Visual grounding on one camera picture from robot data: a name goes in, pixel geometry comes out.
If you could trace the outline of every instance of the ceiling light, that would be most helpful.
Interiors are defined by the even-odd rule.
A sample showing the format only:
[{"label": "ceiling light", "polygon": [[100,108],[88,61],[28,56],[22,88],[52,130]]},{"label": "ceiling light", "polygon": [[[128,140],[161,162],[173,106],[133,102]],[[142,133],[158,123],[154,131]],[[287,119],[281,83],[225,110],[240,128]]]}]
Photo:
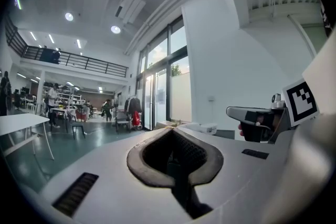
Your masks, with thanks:
[{"label": "ceiling light", "polygon": [[111,31],[112,31],[113,33],[115,33],[115,34],[119,34],[119,33],[121,32],[120,28],[119,28],[118,26],[116,26],[116,25],[113,25],[113,26],[111,27]]},{"label": "ceiling light", "polygon": [[50,40],[51,40],[51,43],[54,44],[55,42],[54,42],[53,38],[51,37],[51,34],[49,34],[49,38],[50,38]]},{"label": "ceiling light", "polygon": [[15,0],[15,4],[17,5],[17,7],[18,7],[19,9],[22,9],[22,8],[21,8],[21,4],[20,4],[20,0]]},{"label": "ceiling light", "polygon": [[71,22],[73,20],[73,15],[71,13],[65,13],[65,19]]},{"label": "ceiling light", "polygon": [[20,77],[26,78],[24,75],[21,75],[20,73],[17,73]]},{"label": "ceiling light", "polygon": [[31,36],[33,37],[33,39],[36,40],[36,37],[34,36],[33,32],[30,32]]}]

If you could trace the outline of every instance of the stool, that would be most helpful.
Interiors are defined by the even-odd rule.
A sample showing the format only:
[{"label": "stool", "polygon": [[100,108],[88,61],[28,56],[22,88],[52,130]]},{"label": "stool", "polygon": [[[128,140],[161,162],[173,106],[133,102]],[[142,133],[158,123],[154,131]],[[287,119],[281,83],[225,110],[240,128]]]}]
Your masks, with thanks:
[{"label": "stool", "polygon": [[83,127],[83,125],[81,125],[80,123],[79,124],[75,123],[75,124],[72,124],[71,127],[72,127],[73,139],[75,139],[74,127],[76,128],[76,133],[77,133],[77,127],[81,127],[82,134],[83,134],[84,138],[86,138],[85,137],[85,133],[84,133],[84,127]]}]

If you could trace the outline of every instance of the black vent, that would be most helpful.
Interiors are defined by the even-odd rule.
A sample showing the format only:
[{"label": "black vent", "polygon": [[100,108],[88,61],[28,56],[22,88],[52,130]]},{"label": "black vent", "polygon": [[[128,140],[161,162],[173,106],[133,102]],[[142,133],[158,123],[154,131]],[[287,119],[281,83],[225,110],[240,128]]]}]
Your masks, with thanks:
[{"label": "black vent", "polygon": [[243,150],[242,153],[249,155],[249,156],[256,157],[256,158],[260,158],[260,159],[267,159],[269,155],[269,153],[261,152],[261,151],[254,151],[254,150]]},{"label": "black vent", "polygon": [[119,6],[119,7],[118,7],[118,10],[117,10],[117,13],[116,13],[116,17],[118,17],[118,16],[119,16],[119,14],[120,14],[121,10],[122,10],[122,6]]},{"label": "black vent", "polygon": [[83,173],[78,179],[62,194],[53,206],[68,217],[72,217],[87,193],[95,184],[99,176]]}]

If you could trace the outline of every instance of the red bag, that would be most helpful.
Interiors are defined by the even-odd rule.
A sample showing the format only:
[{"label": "red bag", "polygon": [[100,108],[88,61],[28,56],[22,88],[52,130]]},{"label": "red bag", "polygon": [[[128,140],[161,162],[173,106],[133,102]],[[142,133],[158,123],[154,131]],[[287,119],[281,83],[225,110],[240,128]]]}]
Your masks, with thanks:
[{"label": "red bag", "polygon": [[135,111],[133,114],[133,120],[132,120],[132,125],[133,126],[138,126],[140,125],[140,117],[138,111]]}]

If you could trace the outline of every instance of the woman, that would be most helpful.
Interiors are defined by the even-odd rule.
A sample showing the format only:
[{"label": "woman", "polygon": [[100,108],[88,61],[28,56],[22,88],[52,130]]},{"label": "woman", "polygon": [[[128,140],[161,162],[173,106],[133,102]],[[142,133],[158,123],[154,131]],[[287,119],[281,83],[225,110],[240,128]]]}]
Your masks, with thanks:
[{"label": "woman", "polygon": [[11,104],[11,85],[8,78],[8,72],[5,71],[4,77],[1,79],[0,83],[0,116],[7,115],[7,109],[10,110]]},{"label": "woman", "polygon": [[106,114],[106,121],[108,121],[108,119],[112,121],[111,108],[111,100],[107,99],[105,104],[103,105],[103,111]]}]

